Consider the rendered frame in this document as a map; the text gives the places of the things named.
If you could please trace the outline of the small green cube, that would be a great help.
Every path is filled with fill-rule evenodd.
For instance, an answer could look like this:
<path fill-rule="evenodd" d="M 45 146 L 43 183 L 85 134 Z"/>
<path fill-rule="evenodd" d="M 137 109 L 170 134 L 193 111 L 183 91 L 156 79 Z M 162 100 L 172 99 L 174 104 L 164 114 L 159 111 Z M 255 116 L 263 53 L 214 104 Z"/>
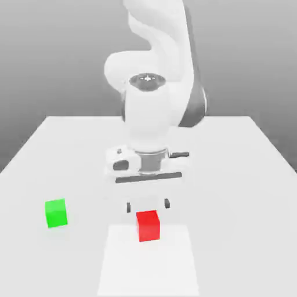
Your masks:
<path fill-rule="evenodd" d="M 45 215 L 48 228 L 68 225 L 65 199 L 46 201 Z"/>

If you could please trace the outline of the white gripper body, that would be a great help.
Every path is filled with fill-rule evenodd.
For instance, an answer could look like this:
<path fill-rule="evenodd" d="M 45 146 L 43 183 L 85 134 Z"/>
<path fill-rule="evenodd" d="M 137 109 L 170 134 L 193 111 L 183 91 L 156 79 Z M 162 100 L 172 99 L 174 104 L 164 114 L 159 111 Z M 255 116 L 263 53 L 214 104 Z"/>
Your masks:
<path fill-rule="evenodd" d="M 165 196 L 180 190 L 184 184 L 185 175 L 181 172 L 125 176 L 113 182 L 113 198 Z"/>

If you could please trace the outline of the small red cube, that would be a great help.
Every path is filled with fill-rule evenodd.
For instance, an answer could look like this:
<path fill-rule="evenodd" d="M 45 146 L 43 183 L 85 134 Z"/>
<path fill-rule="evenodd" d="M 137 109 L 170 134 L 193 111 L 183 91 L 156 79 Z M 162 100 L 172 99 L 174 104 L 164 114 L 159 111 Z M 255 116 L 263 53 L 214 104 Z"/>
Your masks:
<path fill-rule="evenodd" d="M 160 219 L 156 210 L 137 212 L 136 220 L 140 242 L 160 239 Z"/>

